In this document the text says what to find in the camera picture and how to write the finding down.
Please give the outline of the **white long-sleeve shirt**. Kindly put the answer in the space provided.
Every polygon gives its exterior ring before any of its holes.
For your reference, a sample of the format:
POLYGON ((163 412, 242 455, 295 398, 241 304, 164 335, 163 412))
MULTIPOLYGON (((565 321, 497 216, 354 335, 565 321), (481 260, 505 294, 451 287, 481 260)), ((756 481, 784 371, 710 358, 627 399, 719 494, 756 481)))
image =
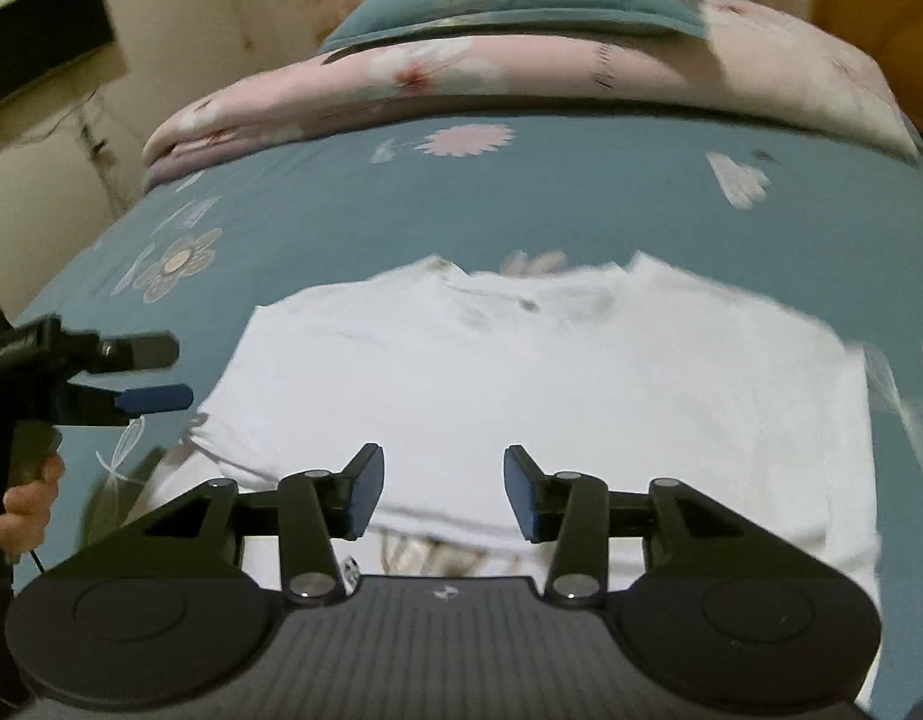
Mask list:
POLYGON ((648 255, 531 277, 427 257, 256 309, 136 512, 214 476, 271 489, 370 442, 386 472, 367 571, 541 575, 504 491, 520 445, 619 491, 680 479, 877 587, 863 351, 648 255))

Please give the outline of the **teal floral bed sheet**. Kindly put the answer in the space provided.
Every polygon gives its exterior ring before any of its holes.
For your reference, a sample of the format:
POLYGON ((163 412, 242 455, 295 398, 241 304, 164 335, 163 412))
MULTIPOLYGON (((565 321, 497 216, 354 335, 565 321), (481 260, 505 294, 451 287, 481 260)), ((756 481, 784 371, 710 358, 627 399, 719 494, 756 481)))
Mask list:
POLYGON ((886 358, 874 395, 882 718, 923 700, 923 160, 713 115, 461 115, 286 143, 154 188, 30 316, 169 330, 175 376, 221 377, 251 310, 440 254, 575 265, 645 252, 829 323, 886 358))

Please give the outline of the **pink floral folded quilt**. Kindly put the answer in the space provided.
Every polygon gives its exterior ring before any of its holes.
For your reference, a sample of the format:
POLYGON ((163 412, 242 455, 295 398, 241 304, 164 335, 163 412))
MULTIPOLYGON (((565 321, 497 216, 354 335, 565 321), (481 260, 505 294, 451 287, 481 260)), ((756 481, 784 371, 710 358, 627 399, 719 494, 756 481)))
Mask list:
POLYGON ((749 0, 702 0, 702 37, 464 34, 333 52, 183 107, 142 149, 154 188, 263 149, 443 112, 560 104, 712 110, 915 156, 876 60, 749 0))

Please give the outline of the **wall-mounted black television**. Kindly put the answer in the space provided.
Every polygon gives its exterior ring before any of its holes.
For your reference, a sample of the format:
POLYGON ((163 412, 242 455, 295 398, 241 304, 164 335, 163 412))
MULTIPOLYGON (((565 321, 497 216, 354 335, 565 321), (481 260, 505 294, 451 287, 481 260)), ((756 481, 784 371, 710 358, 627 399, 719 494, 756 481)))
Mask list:
POLYGON ((116 41, 107 0, 11 0, 0 7, 0 106, 116 41))

